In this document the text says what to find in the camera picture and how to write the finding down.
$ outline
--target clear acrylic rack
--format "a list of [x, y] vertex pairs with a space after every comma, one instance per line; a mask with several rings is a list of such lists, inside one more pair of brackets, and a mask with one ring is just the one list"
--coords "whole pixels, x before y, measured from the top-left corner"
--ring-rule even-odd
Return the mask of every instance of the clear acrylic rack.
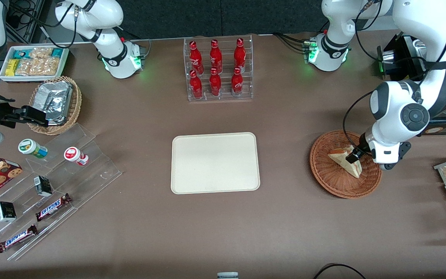
[[[233, 53], [237, 47], [237, 39], [244, 40], [244, 48], [246, 52], [245, 57], [245, 71], [242, 73], [243, 85], [242, 95], [240, 97], [232, 96], [232, 76], [234, 69]], [[211, 76], [211, 60], [209, 53], [211, 51], [211, 40], [218, 40], [218, 46], [223, 55], [223, 72], [220, 74], [221, 78], [221, 94], [216, 97], [211, 94], [211, 87], [209, 85], [209, 77]], [[190, 48], [189, 43], [195, 41], [197, 49], [202, 55], [202, 65], [204, 66], [204, 73], [199, 76], [202, 81], [202, 99], [195, 99], [190, 89], [189, 72], [192, 70], [190, 63]], [[254, 76], [254, 53], [252, 46], [252, 36], [224, 36], [212, 38], [186, 38], [184, 39], [184, 62], [185, 62], [185, 78], [187, 80], [187, 96], [189, 101], [230, 101], [240, 99], [253, 98], [253, 76]]]
[[[0, 189], [0, 202], [13, 203], [17, 215], [17, 219], [13, 222], [0, 222], [0, 242], [17, 235], [32, 224], [36, 224], [39, 231], [38, 235], [31, 237], [27, 242], [11, 247], [2, 254], [2, 257], [7, 260], [19, 259], [122, 174], [115, 163], [103, 154], [93, 138], [92, 133], [81, 125], [75, 124], [67, 132], [44, 145], [48, 148], [48, 155], [44, 159], [30, 156], [27, 158], [29, 165], [22, 166], [23, 174], [26, 176]], [[75, 146], [89, 155], [87, 165], [79, 166], [64, 159], [63, 152], [70, 146]], [[53, 188], [52, 196], [37, 195], [34, 177], [38, 175], [49, 179]], [[51, 217], [37, 222], [35, 213], [40, 212], [66, 193], [72, 201]]]

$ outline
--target black wall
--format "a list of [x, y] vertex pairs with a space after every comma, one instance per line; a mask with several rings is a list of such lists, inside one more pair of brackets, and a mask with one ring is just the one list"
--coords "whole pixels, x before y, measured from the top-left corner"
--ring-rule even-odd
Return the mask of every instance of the black wall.
[[117, 0], [142, 39], [317, 31], [321, 0]]

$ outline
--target white bottle cap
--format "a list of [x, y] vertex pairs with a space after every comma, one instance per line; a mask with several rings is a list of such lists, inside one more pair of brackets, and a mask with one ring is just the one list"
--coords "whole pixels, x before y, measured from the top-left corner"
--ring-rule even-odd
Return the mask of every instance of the white bottle cap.
[[72, 161], [75, 162], [76, 160], [78, 160], [80, 158], [80, 150], [78, 150], [78, 148], [67, 148], [67, 150], [65, 150], [63, 156], [65, 157], [65, 159], [67, 159], [68, 161]]
[[36, 150], [37, 143], [33, 139], [25, 138], [18, 144], [18, 151], [23, 154], [32, 154]]

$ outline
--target bread slice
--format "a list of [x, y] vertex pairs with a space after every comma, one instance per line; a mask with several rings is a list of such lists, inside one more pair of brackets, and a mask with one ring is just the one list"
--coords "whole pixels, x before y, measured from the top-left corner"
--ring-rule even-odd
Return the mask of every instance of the bread slice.
[[328, 157], [331, 160], [335, 161], [342, 168], [344, 168], [348, 173], [350, 173], [353, 177], [359, 178], [362, 173], [362, 166], [360, 161], [356, 161], [354, 163], [349, 163], [346, 160], [346, 157], [354, 150], [352, 145], [349, 145], [345, 148], [337, 148], [329, 152]]

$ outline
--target woven basket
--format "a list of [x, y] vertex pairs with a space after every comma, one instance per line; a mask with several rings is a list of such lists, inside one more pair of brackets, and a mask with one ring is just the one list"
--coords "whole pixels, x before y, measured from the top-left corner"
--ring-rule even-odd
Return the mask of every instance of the woven basket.
[[[347, 132], [357, 143], [359, 135]], [[381, 180], [381, 169], [371, 157], [361, 157], [362, 173], [359, 178], [350, 175], [345, 169], [328, 157], [335, 148], [345, 148], [350, 142], [342, 130], [331, 131], [320, 136], [309, 155], [309, 163], [316, 180], [328, 192], [340, 198], [362, 198], [376, 189]]]
[[[29, 124], [30, 129], [32, 129], [32, 131], [34, 132], [38, 132], [40, 134], [47, 134], [49, 136], [55, 136], [70, 129], [73, 126], [73, 124], [77, 122], [77, 118], [80, 113], [80, 105], [82, 104], [82, 93], [80, 92], [80, 88], [78, 88], [77, 84], [71, 78], [66, 76], [60, 76], [58, 78], [50, 79], [49, 81], [45, 81], [44, 83], [57, 83], [58, 81], [67, 81], [73, 86], [73, 92], [71, 95], [67, 122], [65, 122], [65, 124], [63, 124], [62, 126], [49, 126], [49, 127], [41, 127], [39, 125]], [[37, 87], [36, 90], [34, 90], [32, 97], [30, 97], [30, 103], [29, 103], [30, 106], [32, 106], [32, 103], [34, 103], [34, 98], [36, 96], [37, 89], [39, 89], [39, 87]]]

